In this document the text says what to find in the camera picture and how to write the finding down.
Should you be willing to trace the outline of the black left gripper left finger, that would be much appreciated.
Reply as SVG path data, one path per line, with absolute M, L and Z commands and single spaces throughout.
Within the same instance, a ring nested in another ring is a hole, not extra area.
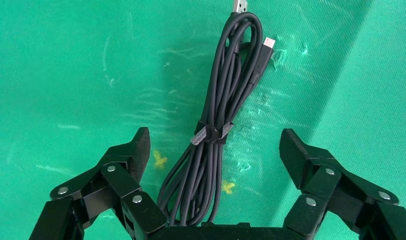
M 140 127 L 127 143 L 110 147 L 91 169 L 56 186 L 30 235 L 32 240 L 81 240 L 100 214 L 112 210 L 134 240 L 148 240 L 166 217 L 141 185 L 150 133 Z

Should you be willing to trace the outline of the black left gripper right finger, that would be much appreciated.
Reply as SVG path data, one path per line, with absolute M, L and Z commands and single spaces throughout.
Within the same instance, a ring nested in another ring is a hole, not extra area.
M 326 149 L 282 130 L 280 158 L 300 190 L 283 227 L 312 240 L 327 213 L 337 215 L 362 240 L 406 240 L 406 209 L 398 197 L 346 170 Z

